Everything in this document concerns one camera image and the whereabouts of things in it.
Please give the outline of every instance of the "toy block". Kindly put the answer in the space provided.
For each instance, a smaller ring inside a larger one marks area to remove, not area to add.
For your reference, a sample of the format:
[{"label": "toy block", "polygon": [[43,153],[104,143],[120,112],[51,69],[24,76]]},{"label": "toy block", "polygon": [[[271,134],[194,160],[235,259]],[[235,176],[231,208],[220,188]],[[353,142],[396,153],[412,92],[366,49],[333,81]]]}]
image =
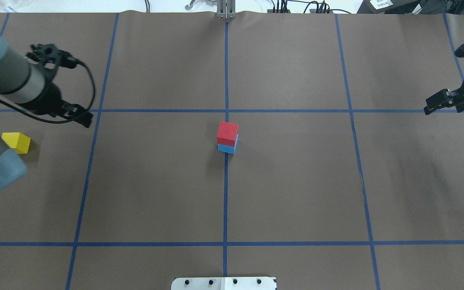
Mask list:
[{"label": "toy block", "polygon": [[234,147],[236,146],[236,137],[239,131],[239,125],[228,122],[221,122],[217,130],[217,143]]},{"label": "toy block", "polygon": [[30,148],[30,137],[23,133],[3,133],[1,138],[8,147],[13,148],[17,154],[27,154]]},{"label": "toy block", "polygon": [[234,147],[232,146],[227,146],[227,145],[217,145],[217,150],[225,153],[230,153],[230,154],[236,154],[236,148],[237,148],[237,141],[239,140],[239,134],[236,135],[236,140],[235,140],[235,145]]}]

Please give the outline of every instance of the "metal clamp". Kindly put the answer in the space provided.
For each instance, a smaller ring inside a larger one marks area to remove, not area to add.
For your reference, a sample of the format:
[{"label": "metal clamp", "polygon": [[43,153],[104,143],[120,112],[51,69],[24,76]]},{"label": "metal clamp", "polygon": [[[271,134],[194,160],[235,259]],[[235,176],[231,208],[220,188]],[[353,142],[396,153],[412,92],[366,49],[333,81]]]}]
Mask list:
[{"label": "metal clamp", "polygon": [[236,18],[236,0],[217,0],[216,16],[221,19]]}]

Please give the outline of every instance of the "white label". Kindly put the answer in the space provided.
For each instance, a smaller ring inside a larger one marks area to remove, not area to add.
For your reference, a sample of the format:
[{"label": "white label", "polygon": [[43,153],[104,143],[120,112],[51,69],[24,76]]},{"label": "white label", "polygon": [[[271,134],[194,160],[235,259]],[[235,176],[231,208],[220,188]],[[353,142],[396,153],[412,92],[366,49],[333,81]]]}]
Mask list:
[{"label": "white label", "polygon": [[393,5],[391,0],[370,0],[370,3],[377,10]]}]

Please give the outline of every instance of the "stacked cubes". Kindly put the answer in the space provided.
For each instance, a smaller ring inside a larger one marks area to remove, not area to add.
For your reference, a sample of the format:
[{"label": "stacked cubes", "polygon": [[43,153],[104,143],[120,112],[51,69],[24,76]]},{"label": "stacked cubes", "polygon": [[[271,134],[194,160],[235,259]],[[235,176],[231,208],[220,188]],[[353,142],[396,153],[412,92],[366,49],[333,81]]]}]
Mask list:
[{"label": "stacked cubes", "polygon": [[239,138],[238,131],[238,124],[221,122],[220,128],[217,130],[217,150],[235,154]]}]

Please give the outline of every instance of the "white floor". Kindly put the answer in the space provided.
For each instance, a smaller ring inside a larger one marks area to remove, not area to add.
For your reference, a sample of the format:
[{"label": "white floor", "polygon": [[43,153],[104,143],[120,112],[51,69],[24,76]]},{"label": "white floor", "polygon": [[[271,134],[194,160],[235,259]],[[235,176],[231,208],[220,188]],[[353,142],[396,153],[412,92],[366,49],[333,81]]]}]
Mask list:
[{"label": "white floor", "polygon": [[[191,0],[149,0],[151,12],[201,12],[216,11],[216,2],[196,0],[192,9],[186,10]],[[332,9],[357,12],[363,0],[327,0]],[[307,4],[290,2],[291,13],[302,13]],[[271,9],[271,0],[236,0],[236,11],[266,12]],[[144,0],[0,0],[0,12],[122,12],[146,11]]]}]

